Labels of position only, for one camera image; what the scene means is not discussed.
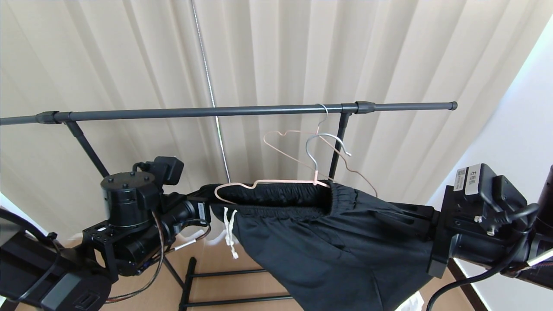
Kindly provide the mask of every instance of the white wall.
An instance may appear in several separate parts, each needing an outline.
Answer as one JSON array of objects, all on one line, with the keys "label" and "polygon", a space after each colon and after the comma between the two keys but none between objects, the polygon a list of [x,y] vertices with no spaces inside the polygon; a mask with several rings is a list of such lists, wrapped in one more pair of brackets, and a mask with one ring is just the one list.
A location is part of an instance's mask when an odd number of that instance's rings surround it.
[{"label": "white wall", "polygon": [[[536,202],[553,164],[553,19],[549,21],[495,114],[486,124],[442,186],[429,201],[439,209],[445,185],[458,168],[486,163],[505,175],[526,197]],[[462,262],[469,276],[484,272]],[[553,291],[523,281],[494,276],[476,283],[492,311],[552,310]]]}]

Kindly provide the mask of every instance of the robotic arm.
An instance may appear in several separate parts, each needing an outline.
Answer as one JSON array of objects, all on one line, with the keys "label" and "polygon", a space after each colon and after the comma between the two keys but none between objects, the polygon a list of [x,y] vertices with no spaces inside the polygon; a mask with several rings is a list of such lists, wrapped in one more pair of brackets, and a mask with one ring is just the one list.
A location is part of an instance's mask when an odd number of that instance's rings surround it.
[{"label": "robotic arm", "polygon": [[[63,248],[56,234],[44,236],[0,210],[0,295],[43,310],[69,311],[99,310],[120,299],[108,297],[118,276],[160,265],[163,255],[157,254],[170,251],[184,227],[209,226],[207,200],[163,193],[163,185],[178,183],[183,166],[176,158],[157,157],[135,164],[131,172],[105,177],[101,187],[109,219],[84,229],[82,243],[74,248]],[[394,203],[403,214],[375,216],[434,242],[427,269],[431,276],[441,277],[455,257],[489,269],[489,275],[500,272],[553,289],[551,183],[553,168],[538,204],[528,205],[505,176],[485,164],[473,165],[457,172],[441,211]]]}]

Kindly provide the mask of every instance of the beige curtain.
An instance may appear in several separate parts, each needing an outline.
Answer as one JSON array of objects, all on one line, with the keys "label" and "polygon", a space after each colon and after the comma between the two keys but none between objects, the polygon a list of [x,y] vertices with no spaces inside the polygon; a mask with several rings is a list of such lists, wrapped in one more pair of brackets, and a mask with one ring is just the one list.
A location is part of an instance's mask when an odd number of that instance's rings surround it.
[{"label": "beige curtain", "polygon": [[[493,112],[553,12],[552,1],[196,1],[217,106],[367,100],[456,111],[353,115],[352,168],[385,200],[424,204]],[[211,107],[191,1],[2,1],[1,114]],[[265,146],[321,115],[223,117],[233,181],[310,178]],[[336,133],[338,116],[322,130]],[[213,118],[81,122],[111,173],[177,156],[193,191],[225,182]],[[3,126],[1,192],[70,236],[105,219],[101,177],[63,125]],[[269,140],[308,163],[307,135]],[[313,150],[327,172],[330,149]],[[337,181],[371,193],[338,167]]]}]

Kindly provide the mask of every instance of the black metal bar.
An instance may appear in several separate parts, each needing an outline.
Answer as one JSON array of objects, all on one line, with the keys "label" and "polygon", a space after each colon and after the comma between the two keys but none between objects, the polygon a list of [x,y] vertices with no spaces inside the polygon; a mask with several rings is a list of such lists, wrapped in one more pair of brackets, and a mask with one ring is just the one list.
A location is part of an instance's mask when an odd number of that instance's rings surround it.
[{"label": "black metal bar", "polygon": [[77,124],[77,122],[66,122],[65,124],[73,136],[77,138],[79,144],[82,146],[82,149],[84,149],[94,166],[98,169],[98,172],[102,174],[102,177],[109,176],[106,167],[103,165],[102,161],[86,139],[85,134],[82,132],[81,127]]},{"label": "black metal bar", "polygon": [[[338,123],[338,134],[336,135],[339,139],[344,139],[344,134],[346,134],[346,127],[347,127],[347,121],[349,120],[349,116],[351,116],[351,113],[344,112],[340,114],[340,122]],[[336,141],[334,144],[334,148],[340,152],[342,145]],[[338,167],[338,152],[332,153],[332,161],[330,162],[330,171],[328,172],[328,177],[334,178],[334,175],[336,174],[336,168]]]},{"label": "black metal bar", "polygon": [[[456,102],[438,103],[383,103],[359,101],[326,106],[329,113],[370,113],[386,110],[455,110]],[[25,123],[56,124],[70,121],[93,120],[126,120],[147,118],[184,118],[184,117],[223,117],[223,116],[257,116],[257,115],[295,115],[301,113],[324,113],[320,105],[286,105],[286,106],[243,106],[243,107],[210,107],[210,108],[174,108],[143,110],[112,110],[84,112],[39,113],[36,116],[0,118],[0,125],[17,125]]]},{"label": "black metal bar", "polygon": [[217,301],[205,301],[205,302],[191,302],[191,303],[185,304],[185,307],[205,307],[205,306],[208,306],[208,305],[235,304],[235,303],[246,303],[246,302],[282,300],[282,299],[292,299],[292,296],[283,295],[283,296],[272,296],[272,297],[256,297],[256,298],[245,298],[245,299],[230,299],[230,300],[217,300]]},{"label": "black metal bar", "polygon": [[255,270],[240,270],[240,271],[226,271],[226,272],[212,272],[212,273],[196,273],[192,274],[192,277],[218,277],[218,276],[233,276],[236,274],[247,274],[247,273],[259,273],[267,272],[265,269],[255,269]]},{"label": "black metal bar", "polygon": [[184,291],[184,288],[185,288],[184,282],[180,278],[179,274],[176,272],[175,268],[173,268],[173,266],[171,265],[167,257],[163,258],[163,263],[165,264],[165,266],[167,266],[167,269],[169,270],[171,275],[175,278],[176,282],[180,285],[180,287]]},{"label": "black metal bar", "polygon": [[190,301],[190,291],[192,290],[192,280],[194,277],[194,270],[196,270],[196,258],[190,257],[188,261],[188,269],[186,270],[186,277],[184,278],[184,289],[182,290],[182,296],[180,297],[179,311],[186,311],[188,303]]}]

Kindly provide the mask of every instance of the drawstring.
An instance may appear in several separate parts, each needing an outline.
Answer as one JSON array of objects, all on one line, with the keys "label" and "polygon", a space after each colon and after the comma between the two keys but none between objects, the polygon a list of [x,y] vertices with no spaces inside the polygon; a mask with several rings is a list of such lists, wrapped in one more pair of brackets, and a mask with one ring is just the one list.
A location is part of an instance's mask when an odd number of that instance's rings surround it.
[{"label": "drawstring", "polygon": [[234,237],[232,236],[232,229],[234,227],[234,216],[236,215],[237,210],[232,211],[231,220],[228,220],[227,213],[228,213],[228,207],[225,206],[225,218],[223,219],[225,221],[225,229],[227,230],[227,234],[225,235],[225,241],[227,241],[227,245],[231,247],[232,252],[232,258],[238,259],[238,253],[234,249]]}]

